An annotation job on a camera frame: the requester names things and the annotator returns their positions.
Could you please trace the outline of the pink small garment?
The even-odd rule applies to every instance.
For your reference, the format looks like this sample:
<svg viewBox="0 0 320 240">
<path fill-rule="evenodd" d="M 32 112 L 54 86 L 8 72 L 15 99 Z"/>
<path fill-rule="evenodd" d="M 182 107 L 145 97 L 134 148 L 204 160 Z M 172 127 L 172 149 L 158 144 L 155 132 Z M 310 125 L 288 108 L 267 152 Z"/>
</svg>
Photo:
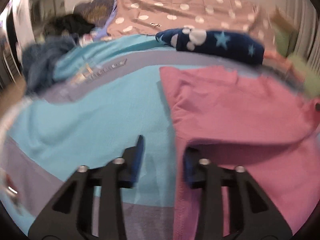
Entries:
<svg viewBox="0 0 320 240">
<path fill-rule="evenodd" d="M 183 174 L 188 148 L 221 168 L 243 166 L 292 230 L 319 204 L 319 112 L 268 76 L 248 78 L 220 66 L 161 67 L 176 142 L 174 239 L 196 239 L 201 189 Z"/>
</svg>

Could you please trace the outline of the stack of folded clothes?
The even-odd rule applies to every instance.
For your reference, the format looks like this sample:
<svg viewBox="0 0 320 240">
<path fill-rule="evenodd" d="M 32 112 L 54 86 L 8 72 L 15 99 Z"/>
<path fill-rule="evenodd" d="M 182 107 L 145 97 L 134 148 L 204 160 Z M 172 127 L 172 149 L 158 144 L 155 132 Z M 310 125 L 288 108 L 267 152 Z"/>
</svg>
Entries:
<svg viewBox="0 0 320 240">
<path fill-rule="evenodd" d="M 292 61 L 283 57 L 275 50 L 264 51 L 262 66 L 284 81 L 290 81 L 297 85 L 302 85 L 305 81 L 305 74 L 300 70 L 296 70 Z"/>
</svg>

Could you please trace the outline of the black clothing pile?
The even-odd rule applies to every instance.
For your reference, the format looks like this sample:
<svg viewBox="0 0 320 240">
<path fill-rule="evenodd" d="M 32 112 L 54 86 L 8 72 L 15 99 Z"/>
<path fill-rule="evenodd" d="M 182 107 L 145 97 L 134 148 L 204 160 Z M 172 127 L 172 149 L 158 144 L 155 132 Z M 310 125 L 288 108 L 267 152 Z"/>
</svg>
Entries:
<svg viewBox="0 0 320 240">
<path fill-rule="evenodd" d="M 51 18 L 43 27 L 42 34 L 48 36 L 78 35 L 82 37 L 89 34 L 95 24 L 88 22 L 79 14 L 67 14 Z"/>
</svg>

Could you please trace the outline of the blue grey patterned bedsheet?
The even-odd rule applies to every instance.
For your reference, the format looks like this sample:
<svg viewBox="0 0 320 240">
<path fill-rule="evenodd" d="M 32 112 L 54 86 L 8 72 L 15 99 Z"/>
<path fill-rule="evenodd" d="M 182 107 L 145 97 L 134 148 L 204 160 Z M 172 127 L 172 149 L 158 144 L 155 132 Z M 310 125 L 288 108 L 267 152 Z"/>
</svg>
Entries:
<svg viewBox="0 0 320 240">
<path fill-rule="evenodd" d="M 124 190 L 128 239 L 172 239 L 176 160 L 174 129 L 159 68 L 214 64 L 255 78 L 275 77 L 263 66 L 177 52 L 151 36 L 127 36 L 76 48 L 57 64 L 61 83 L 23 99 L 2 122 L 1 228 L 27 239 L 41 210 L 75 169 L 114 159 L 139 135 L 145 154 L 138 185 Z"/>
</svg>

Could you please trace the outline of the green pillow front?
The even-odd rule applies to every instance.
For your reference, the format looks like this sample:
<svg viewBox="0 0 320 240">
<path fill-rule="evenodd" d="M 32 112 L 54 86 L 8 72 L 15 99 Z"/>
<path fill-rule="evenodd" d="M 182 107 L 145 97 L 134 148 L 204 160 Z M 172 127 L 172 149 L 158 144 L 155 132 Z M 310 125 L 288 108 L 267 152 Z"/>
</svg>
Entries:
<svg viewBox="0 0 320 240">
<path fill-rule="evenodd" d="M 287 57 L 293 63 L 295 70 L 304 75 L 303 91 L 309 98 L 319 97 L 319 76 L 317 76 L 307 62 L 296 54 Z"/>
</svg>

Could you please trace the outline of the green pillow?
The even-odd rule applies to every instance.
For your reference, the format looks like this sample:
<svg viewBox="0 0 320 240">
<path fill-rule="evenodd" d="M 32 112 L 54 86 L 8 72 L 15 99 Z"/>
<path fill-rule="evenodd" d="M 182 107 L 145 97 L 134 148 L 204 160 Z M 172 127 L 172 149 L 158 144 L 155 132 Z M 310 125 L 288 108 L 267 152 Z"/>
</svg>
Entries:
<svg viewBox="0 0 320 240">
<path fill-rule="evenodd" d="M 319 76 L 317 76 L 307 62 L 296 54 L 287 57 L 293 63 L 295 70 L 304 75 L 303 91 L 309 98 L 319 97 Z"/>
<path fill-rule="evenodd" d="M 298 38 L 298 31 L 284 30 L 275 23 L 272 24 L 272 28 L 275 34 L 274 42 L 276 45 L 277 52 L 283 57 L 289 56 L 295 50 Z"/>
</svg>

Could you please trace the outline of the dark blue fuzzy blanket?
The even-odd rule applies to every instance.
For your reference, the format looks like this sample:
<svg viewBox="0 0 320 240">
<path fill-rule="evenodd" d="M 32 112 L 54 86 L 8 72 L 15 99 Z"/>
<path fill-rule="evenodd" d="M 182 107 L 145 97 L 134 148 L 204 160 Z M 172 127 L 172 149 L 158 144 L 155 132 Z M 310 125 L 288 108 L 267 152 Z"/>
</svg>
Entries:
<svg viewBox="0 0 320 240">
<path fill-rule="evenodd" d="M 40 94 L 52 86 L 56 63 L 78 45 L 74 35 L 50 36 L 42 43 L 29 45 L 22 53 L 26 95 Z"/>
</svg>

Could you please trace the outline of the navy star print garment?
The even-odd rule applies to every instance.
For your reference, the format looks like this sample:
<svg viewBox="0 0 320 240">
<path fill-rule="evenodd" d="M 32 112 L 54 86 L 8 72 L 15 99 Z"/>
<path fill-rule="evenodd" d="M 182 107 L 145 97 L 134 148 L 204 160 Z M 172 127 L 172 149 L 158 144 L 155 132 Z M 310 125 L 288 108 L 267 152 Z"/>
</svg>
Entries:
<svg viewBox="0 0 320 240">
<path fill-rule="evenodd" d="M 264 46 L 243 33 L 182 28 L 161 31 L 155 39 L 177 51 L 214 55 L 249 65 L 260 65 L 264 59 Z"/>
</svg>

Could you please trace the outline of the green pillow back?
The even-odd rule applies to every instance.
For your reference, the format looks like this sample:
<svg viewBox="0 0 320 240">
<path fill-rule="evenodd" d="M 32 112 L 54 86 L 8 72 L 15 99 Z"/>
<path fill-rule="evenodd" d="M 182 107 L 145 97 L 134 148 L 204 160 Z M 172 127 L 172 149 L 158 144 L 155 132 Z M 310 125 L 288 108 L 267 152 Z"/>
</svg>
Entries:
<svg viewBox="0 0 320 240">
<path fill-rule="evenodd" d="M 284 30 L 275 23 L 272 24 L 272 28 L 275 34 L 274 42 L 276 45 L 277 52 L 283 57 L 289 56 L 295 50 L 298 38 L 298 31 Z"/>
</svg>

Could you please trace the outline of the tan pillow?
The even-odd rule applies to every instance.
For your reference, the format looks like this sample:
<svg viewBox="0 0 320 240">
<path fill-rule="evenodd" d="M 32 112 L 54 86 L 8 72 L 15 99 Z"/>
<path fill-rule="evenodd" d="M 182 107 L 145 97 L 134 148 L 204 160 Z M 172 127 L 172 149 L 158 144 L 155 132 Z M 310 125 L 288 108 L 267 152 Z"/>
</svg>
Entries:
<svg viewBox="0 0 320 240">
<path fill-rule="evenodd" d="M 270 13 L 270 20 L 280 29 L 283 29 L 284 31 L 287 31 L 289 33 L 298 31 L 297 27 L 294 25 L 293 20 L 278 7 L 275 7 L 275 9 Z"/>
</svg>

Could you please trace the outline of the dark patterned headboard pillow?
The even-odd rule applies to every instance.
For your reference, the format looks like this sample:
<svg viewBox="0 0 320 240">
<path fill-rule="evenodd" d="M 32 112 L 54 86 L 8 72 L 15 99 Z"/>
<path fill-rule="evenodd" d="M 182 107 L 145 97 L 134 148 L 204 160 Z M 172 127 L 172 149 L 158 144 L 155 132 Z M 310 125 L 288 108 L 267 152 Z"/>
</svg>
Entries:
<svg viewBox="0 0 320 240">
<path fill-rule="evenodd" d="M 116 0 L 90 0 L 78 3 L 73 13 L 81 15 L 87 22 L 96 27 L 103 27 L 110 18 Z"/>
</svg>

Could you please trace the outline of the pink polka dot cloth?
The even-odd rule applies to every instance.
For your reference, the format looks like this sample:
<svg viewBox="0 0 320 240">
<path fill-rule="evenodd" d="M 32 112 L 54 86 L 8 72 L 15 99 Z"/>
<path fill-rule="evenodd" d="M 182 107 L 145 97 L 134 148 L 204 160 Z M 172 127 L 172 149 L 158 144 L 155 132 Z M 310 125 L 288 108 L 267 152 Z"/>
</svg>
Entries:
<svg viewBox="0 0 320 240">
<path fill-rule="evenodd" d="M 266 10 L 247 0 L 117 0 L 107 33 L 119 38 L 183 27 L 247 33 L 267 50 L 275 49 Z"/>
</svg>

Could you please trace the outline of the white curtain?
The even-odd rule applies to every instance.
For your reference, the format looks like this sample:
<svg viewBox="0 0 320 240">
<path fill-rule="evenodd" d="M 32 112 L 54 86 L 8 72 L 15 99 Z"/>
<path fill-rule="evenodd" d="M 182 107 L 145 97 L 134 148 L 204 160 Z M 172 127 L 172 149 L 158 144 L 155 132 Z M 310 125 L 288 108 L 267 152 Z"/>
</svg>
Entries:
<svg viewBox="0 0 320 240">
<path fill-rule="evenodd" d="M 286 0 L 285 11 L 296 28 L 293 52 L 319 73 L 319 14 L 311 0 Z"/>
</svg>

